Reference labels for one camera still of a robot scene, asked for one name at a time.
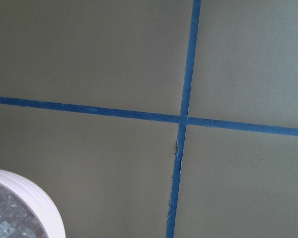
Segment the clear ice cubes pile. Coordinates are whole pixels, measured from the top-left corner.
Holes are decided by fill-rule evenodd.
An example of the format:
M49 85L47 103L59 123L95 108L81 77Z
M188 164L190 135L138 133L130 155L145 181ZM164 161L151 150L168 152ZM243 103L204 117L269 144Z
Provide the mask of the clear ice cubes pile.
M10 191L0 186L0 238L45 238L39 221Z

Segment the pink bowl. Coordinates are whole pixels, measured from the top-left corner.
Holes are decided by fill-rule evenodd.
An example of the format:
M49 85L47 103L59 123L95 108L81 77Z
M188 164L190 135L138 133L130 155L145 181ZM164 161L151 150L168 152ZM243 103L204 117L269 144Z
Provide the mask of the pink bowl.
M49 195L37 184L18 174L0 170L0 186L9 190L38 219L48 238L65 238L60 213Z

